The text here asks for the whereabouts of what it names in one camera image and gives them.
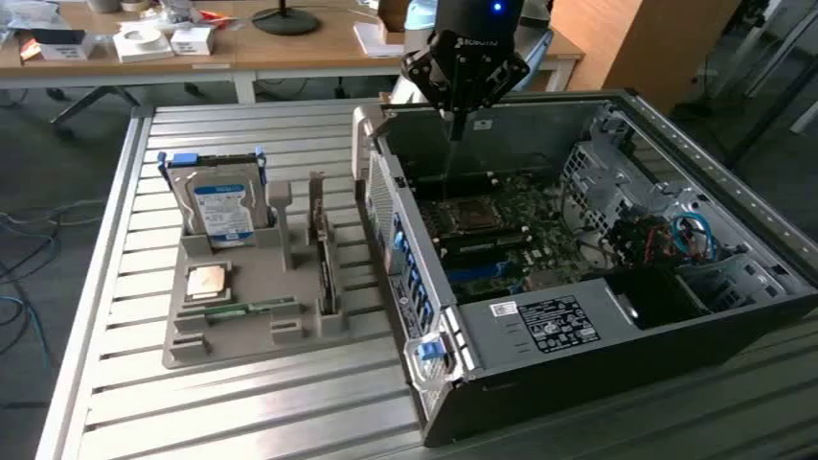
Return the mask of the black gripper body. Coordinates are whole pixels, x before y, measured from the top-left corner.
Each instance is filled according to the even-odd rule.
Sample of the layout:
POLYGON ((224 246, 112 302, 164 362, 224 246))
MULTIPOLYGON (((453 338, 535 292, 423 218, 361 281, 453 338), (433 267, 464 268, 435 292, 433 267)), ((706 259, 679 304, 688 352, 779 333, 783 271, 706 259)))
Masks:
POLYGON ((516 2, 437 1, 429 53, 443 73, 459 64, 493 68, 513 54, 516 2))

